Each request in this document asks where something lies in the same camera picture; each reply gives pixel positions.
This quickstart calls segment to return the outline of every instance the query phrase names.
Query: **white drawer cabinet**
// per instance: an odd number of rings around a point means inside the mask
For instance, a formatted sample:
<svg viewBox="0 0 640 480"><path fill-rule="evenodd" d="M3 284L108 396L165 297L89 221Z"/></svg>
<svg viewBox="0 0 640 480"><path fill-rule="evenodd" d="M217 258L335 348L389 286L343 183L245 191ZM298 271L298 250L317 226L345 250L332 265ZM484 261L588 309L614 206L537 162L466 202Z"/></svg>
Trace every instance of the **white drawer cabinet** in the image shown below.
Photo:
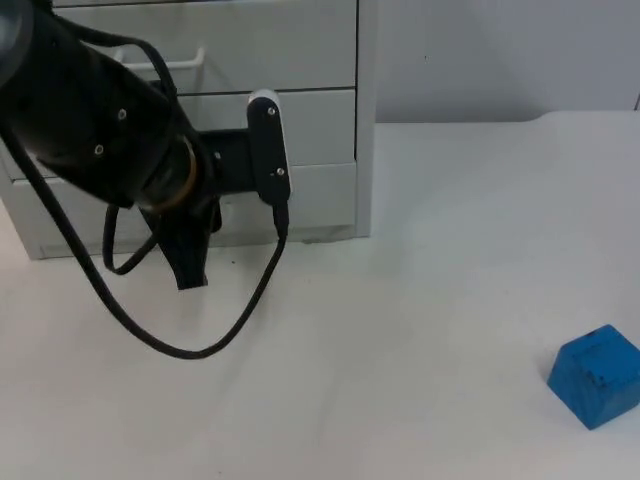
<svg viewBox="0 0 640 480"><path fill-rule="evenodd" d="M292 164L291 238L326 241L369 234L375 0L54 4L77 23L150 41L167 62L193 60L202 52L201 64L172 71L180 101L199 130L245 127L249 92L277 90ZM109 53L135 64L133 70L145 62L134 48ZM68 255L3 145L0 157L0 193L29 255ZM44 173L81 238L97 253L106 206ZM275 238L268 208L256 195L224 198L222 210L224 226L214 244ZM117 250L132 251L148 233L139 213L125 212Z"/></svg>

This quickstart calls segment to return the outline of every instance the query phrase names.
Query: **blue block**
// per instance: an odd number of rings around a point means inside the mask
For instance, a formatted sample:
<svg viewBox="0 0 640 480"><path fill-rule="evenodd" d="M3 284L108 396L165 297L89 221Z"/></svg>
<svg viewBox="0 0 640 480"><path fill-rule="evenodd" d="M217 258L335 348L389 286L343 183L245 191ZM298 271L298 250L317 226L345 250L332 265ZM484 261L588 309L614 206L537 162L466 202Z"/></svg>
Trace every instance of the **blue block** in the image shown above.
<svg viewBox="0 0 640 480"><path fill-rule="evenodd" d="M640 403L640 350L606 325L560 349L548 385L593 430Z"/></svg>

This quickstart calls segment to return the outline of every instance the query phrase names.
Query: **drawer handle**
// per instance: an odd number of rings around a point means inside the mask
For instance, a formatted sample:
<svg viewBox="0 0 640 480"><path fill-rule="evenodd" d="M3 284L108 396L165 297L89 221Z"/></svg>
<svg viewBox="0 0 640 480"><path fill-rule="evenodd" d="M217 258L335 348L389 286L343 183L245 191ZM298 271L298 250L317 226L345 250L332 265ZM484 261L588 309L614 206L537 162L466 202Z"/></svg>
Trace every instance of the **drawer handle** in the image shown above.
<svg viewBox="0 0 640 480"><path fill-rule="evenodd" d="M196 58L193 60L185 60L183 62L167 62L167 68L169 70L191 70L193 68L199 68L204 65L205 50L200 47L196 53ZM132 72L152 72L155 70L151 63L124 63L124 50L119 48L113 55L113 59L122 63Z"/></svg>

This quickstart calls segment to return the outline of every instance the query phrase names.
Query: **white wall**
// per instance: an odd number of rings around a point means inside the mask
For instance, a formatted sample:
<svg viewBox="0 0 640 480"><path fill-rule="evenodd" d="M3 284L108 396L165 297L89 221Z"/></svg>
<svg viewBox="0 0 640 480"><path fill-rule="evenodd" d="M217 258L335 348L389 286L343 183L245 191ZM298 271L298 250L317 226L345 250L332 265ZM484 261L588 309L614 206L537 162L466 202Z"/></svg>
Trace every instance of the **white wall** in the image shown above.
<svg viewBox="0 0 640 480"><path fill-rule="evenodd" d="M640 0L379 0L381 121L633 109Z"/></svg>

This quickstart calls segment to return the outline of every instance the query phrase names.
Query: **bracket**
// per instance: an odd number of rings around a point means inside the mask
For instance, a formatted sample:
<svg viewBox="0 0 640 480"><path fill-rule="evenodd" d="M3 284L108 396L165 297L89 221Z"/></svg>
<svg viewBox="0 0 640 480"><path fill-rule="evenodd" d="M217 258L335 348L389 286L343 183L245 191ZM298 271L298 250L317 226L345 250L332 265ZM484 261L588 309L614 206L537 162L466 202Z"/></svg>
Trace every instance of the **bracket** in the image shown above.
<svg viewBox="0 0 640 480"><path fill-rule="evenodd" d="M179 290L207 285L205 265L212 233L222 228L220 197L257 192L268 205L286 204L291 196L282 116L277 95L261 91L247 107L248 128L201 132L201 140L214 161L216 176L205 201L196 212L175 211L163 215L158 245L173 270ZM156 231L159 219L142 212Z"/></svg>

